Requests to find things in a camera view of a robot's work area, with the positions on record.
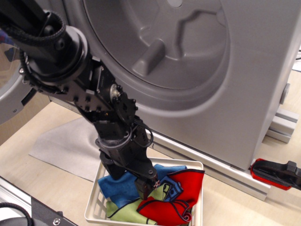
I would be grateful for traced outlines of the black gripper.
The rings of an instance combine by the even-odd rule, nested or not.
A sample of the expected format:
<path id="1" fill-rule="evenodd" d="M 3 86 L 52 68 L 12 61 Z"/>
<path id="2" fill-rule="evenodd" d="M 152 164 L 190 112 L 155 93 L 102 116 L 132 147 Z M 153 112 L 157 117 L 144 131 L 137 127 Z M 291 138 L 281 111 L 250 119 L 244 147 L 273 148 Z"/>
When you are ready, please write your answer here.
<path id="1" fill-rule="evenodd" d="M 148 139 L 146 130 L 150 128 L 142 120 L 134 120 L 123 138 L 113 140 L 98 137 L 95 141 L 100 149 L 100 160 L 114 180 L 126 172 L 138 177 L 135 187 L 143 200 L 160 186 L 157 171 L 146 155 L 146 149 L 153 141 L 153 136 Z"/>

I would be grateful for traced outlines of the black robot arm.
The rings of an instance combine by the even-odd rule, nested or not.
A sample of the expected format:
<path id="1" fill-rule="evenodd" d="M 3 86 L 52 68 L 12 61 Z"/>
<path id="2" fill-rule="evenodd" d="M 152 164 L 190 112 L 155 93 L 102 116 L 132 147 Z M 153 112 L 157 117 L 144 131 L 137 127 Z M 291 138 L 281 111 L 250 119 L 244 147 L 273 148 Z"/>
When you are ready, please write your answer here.
<path id="1" fill-rule="evenodd" d="M 157 171 L 147 158 L 153 137 L 136 116 L 128 98 L 104 63 L 91 55 L 85 35 L 53 11 L 33 0 L 3 0 L 1 29 L 19 47 L 24 78 L 42 94 L 74 103 L 95 127 L 100 159 L 114 179 L 136 176 L 142 199 L 159 186 Z"/>

